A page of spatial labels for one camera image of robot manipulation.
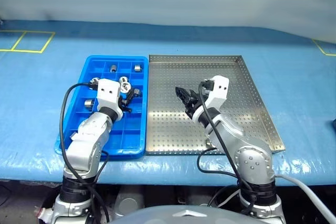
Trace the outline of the grey robot torso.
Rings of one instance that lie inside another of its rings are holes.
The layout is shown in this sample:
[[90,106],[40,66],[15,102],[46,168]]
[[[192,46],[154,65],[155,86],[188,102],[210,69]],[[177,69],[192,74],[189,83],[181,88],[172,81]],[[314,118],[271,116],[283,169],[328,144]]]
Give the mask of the grey robot torso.
[[108,224],[266,224],[233,211],[185,205],[143,208]]

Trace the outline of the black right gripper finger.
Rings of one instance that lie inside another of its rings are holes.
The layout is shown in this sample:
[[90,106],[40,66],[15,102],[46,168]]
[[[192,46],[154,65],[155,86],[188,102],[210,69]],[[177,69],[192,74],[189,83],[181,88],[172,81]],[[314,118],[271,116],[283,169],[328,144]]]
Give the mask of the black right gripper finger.
[[182,103],[190,103],[192,97],[187,90],[185,90],[184,88],[175,87],[175,93],[176,93],[177,98]]
[[181,87],[175,87],[175,93],[177,98],[183,103],[184,106],[187,105],[187,91]]

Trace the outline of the perforated metal tray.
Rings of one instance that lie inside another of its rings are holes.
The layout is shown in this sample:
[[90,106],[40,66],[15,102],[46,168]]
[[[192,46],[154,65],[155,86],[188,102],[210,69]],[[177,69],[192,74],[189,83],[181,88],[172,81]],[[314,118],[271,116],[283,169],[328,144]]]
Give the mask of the perforated metal tray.
[[186,115],[175,88],[198,91],[202,80],[215,75],[229,79],[227,100],[220,111],[247,136],[267,143],[273,153],[286,149],[242,56],[150,55],[148,154],[195,155],[208,148],[203,127]]

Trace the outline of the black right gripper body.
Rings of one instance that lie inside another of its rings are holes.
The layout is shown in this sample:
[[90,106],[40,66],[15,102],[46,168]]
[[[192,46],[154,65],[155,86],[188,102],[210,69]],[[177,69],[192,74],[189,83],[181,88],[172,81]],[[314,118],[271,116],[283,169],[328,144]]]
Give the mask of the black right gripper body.
[[190,90],[185,98],[185,113],[188,117],[193,117],[196,110],[202,106],[201,96],[193,90]]

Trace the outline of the blue compartment tray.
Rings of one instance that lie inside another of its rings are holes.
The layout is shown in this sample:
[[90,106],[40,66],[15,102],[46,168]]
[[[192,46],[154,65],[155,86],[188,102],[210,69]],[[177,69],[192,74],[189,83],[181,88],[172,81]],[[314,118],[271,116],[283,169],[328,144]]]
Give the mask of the blue compartment tray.
[[[111,65],[118,65],[115,73],[110,73]],[[134,65],[141,65],[142,72],[135,72]],[[134,97],[129,108],[131,113],[124,112],[120,121],[115,122],[110,132],[110,138],[104,145],[104,151],[110,159],[133,159],[144,154],[146,139],[146,115],[148,101],[149,62],[142,56],[103,56],[92,55],[86,59],[82,68],[79,82],[89,82],[92,78],[119,81],[121,76],[129,79],[132,88],[142,91],[141,97]],[[94,99],[92,109],[84,107],[86,99]],[[68,148],[71,136],[77,132],[78,126],[91,114],[97,111],[97,92],[81,86],[74,90],[64,118],[64,144]]]

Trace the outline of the grey rounded housing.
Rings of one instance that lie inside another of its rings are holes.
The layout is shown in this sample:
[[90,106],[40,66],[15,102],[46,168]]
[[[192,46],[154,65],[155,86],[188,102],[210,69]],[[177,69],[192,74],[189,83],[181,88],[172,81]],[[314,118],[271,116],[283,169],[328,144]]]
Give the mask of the grey rounded housing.
[[142,187],[121,187],[114,204],[114,218],[118,219],[144,208]]

